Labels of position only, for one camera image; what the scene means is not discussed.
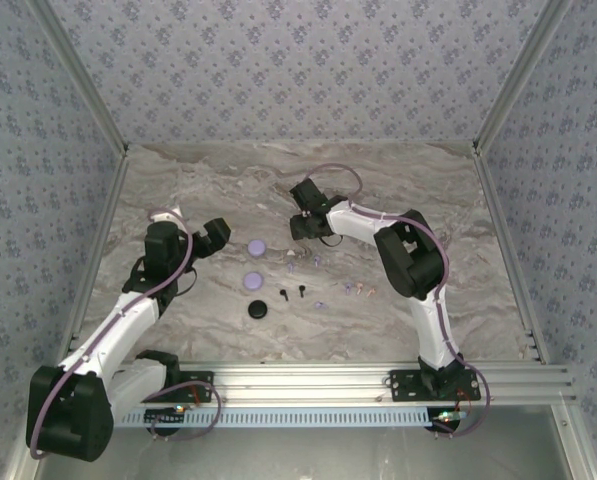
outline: gray marble table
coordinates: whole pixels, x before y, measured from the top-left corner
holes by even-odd
[[[420,210],[451,261],[447,291],[454,336],[469,359],[527,358],[518,315],[482,189],[469,154],[421,143],[215,144],[133,146],[129,168],[83,323],[86,337],[107,315],[131,266],[143,253],[146,213],[180,205],[192,229],[224,217],[231,241],[196,263],[198,282],[176,299],[135,346],[185,360],[414,360],[418,340],[405,301],[389,286],[376,250],[353,239],[336,248],[297,245],[288,221],[297,213],[289,189],[311,167],[344,162],[365,189],[358,201],[381,211]],[[328,195],[355,188],[348,173],[314,180]],[[254,259],[250,240],[268,250]],[[288,252],[295,270],[289,274]],[[314,256],[322,258],[314,265]],[[263,288],[247,292],[243,276],[258,271]],[[182,279],[181,289],[190,279]],[[364,284],[345,295],[347,282]],[[300,298],[298,286],[306,286]],[[376,293],[367,297],[370,288]],[[279,290],[289,292],[289,302]],[[262,299],[262,320],[247,306]],[[327,308],[317,309],[316,302]]]

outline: purple cable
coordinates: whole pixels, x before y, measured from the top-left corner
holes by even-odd
[[[469,433],[471,433],[475,429],[477,429],[485,421],[485,418],[489,414],[489,407],[491,406],[491,391],[489,390],[489,383],[487,383],[487,380],[485,379],[485,376],[483,375],[483,373],[479,369],[477,369],[476,367],[471,365],[469,362],[467,362],[465,359],[463,359],[460,355],[458,355],[458,353],[454,349],[453,345],[451,344],[451,341],[449,340],[449,334],[447,332],[447,327],[445,326],[445,319],[443,318],[443,314],[442,314],[442,306],[440,305],[440,302],[439,302],[440,291],[445,286],[445,284],[447,283],[447,279],[449,278],[449,258],[447,257],[447,253],[445,252],[445,249],[443,248],[440,241],[436,238],[436,236],[433,234],[433,232],[429,228],[425,227],[424,225],[422,225],[419,222],[416,222],[415,220],[412,220],[407,217],[401,217],[399,215],[382,215],[382,214],[377,214],[377,213],[365,212],[362,209],[354,206],[352,201],[362,191],[363,183],[362,183],[362,179],[360,178],[360,175],[358,175],[358,172],[356,172],[353,168],[351,168],[348,165],[345,165],[342,163],[323,163],[322,165],[318,165],[317,167],[314,167],[311,170],[309,170],[307,172],[307,174],[305,175],[305,180],[307,178],[309,178],[311,175],[313,175],[314,173],[316,173],[320,170],[329,169],[329,168],[341,168],[343,170],[346,170],[346,171],[350,172],[354,177],[356,177],[356,180],[358,180],[358,189],[355,192],[353,192],[352,194],[350,194],[348,197],[349,198],[349,207],[351,208],[351,210],[353,212],[355,212],[359,215],[362,215],[364,217],[367,217],[367,218],[373,218],[373,219],[377,219],[377,220],[380,220],[380,219],[392,220],[395,222],[402,222],[402,223],[410,225],[414,228],[417,228],[418,230],[423,232],[425,235],[427,235],[427,237],[429,237],[429,239],[434,243],[434,245],[438,249],[438,252],[440,253],[440,257],[442,258],[444,272],[443,272],[442,279],[440,280],[440,283],[438,284],[438,287],[436,287],[436,289],[434,290],[434,300],[436,301],[436,310],[438,312],[438,320],[440,323],[440,331],[442,333],[442,338],[445,341],[445,344],[447,345],[449,352],[453,355],[453,357],[456,359],[456,361],[458,363],[460,363],[461,365],[463,365],[465,368],[468,368],[469,370],[473,371],[482,381],[482,385],[485,388],[485,409],[484,409],[483,414],[478,418],[478,420],[475,423],[473,423],[472,425],[467,427],[465,430],[458,432],[458,433],[454,433],[450,428],[448,428],[447,426],[445,426],[441,423],[438,423],[438,422],[433,422],[433,423],[435,426],[442,428],[443,430],[446,430],[447,432],[449,432],[449,433],[441,433],[441,435],[443,435],[443,436],[451,438],[451,437],[463,437],[465,435],[468,435]]]
[[[42,458],[45,458],[47,455],[49,455],[48,452],[38,453],[38,438],[40,437],[40,429],[42,428],[42,424],[45,421],[45,417],[47,416],[47,412],[49,411],[51,404],[58,396],[58,393],[60,392],[62,387],[64,387],[65,383],[67,383],[67,380],[69,380],[69,378],[73,375],[73,373],[76,370],[78,370],[78,368],[83,363],[85,363],[83,358],[91,355],[91,353],[98,346],[98,344],[102,341],[102,339],[105,338],[107,333],[109,333],[109,331],[114,327],[114,325],[116,325],[116,323],[118,323],[118,321],[125,315],[125,313],[127,313],[128,310],[133,308],[141,300],[162,290],[163,288],[168,286],[171,282],[176,280],[180,275],[182,275],[182,273],[185,270],[185,267],[187,265],[187,262],[189,262],[189,259],[191,258],[191,251],[193,249],[193,237],[192,237],[191,233],[189,232],[189,228],[187,227],[185,220],[180,215],[178,215],[176,212],[173,212],[167,208],[156,208],[148,213],[147,218],[149,218],[151,220],[151,218],[153,217],[153,215],[155,213],[167,213],[169,215],[172,215],[173,217],[175,217],[176,219],[178,219],[180,221],[180,223],[182,224],[182,226],[185,229],[185,233],[187,234],[187,237],[189,238],[189,241],[187,242],[187,251],[185,252],[185,257],[183,258],[183,261],[180,264],[180,266],[176,269],[176,271],[174,273],[171,274],[171,276],[167,280],[160,283],[159,285],[156,285],[154,288],[147,290],[145,293],[143,293],[142,295],[139,295],[138,297],[136,297],[132,301],[130,301],[127,305],[125,305],[111,319],[111,321],[107,324],[107,326],[96,336],[96,338],[94,338],[92,340],[89,347],[87,347],[87,349],[83,352],[82,357],[80,357],[71,366],[71,368],[69,368],[63,374],[63,376],[60,377],[60,380],[58,380],[58,382],[56,382],[56,385],[54,386],[54,388],[52,388],[51,392],[49,392],[49,395],[47,395],[45,403],[43,403],[43,405],[40,409],[40,412],[38,413],[38,418],[36,418],[36,423],[34,424],[34,429],[31,434],[31,441],[29,442],[29,451],[31,453],[31,458],[33,458],[34,460],[40,460]]]
[[[218,408],[216,410],[216,415],[214,415],[214,418],[211,420],[211,423],[207,427],[203,428],[201,431],[192,433],[191,435],[184,435],[184,436],[176,435],[175,437],[162,437],[162,436],[158,435],[155,430],[156,423],[160,419],[160,417],[157,416],[154,419],[154,421],[152,422],[151,428],[149,429],[151,431],[151,434],[155,438],[159,438],[161,440],[171,441],[171,442],[182,442],[184,440],[192,440],[194,438],[199,438],[199,437],[202,437],[203,435],[207,435],[209,432],[211,432],[214,429],[214,427],[220,420],[220,414],[222,413],[222,399],[220,398],[220,395],[218,394],[218,390],[216,390],[216,387],[214,387],[211,383],[203,382],[202,380],[189,380],[188,382],[179,383],[178,385],[173,385],[169,388],[165,388],[164,390],[160,390],[159,392],[152,393],[147,398],[145,398],[143,400],[143,402],[160,397],[161,395],[166,395],[167,393],[173,392],[174,390],[179,390],[184,387],[194,387],[194,386],[208,388],[209,390],[212,391],[212,393],[216,397],[216,403],[218,404]]]

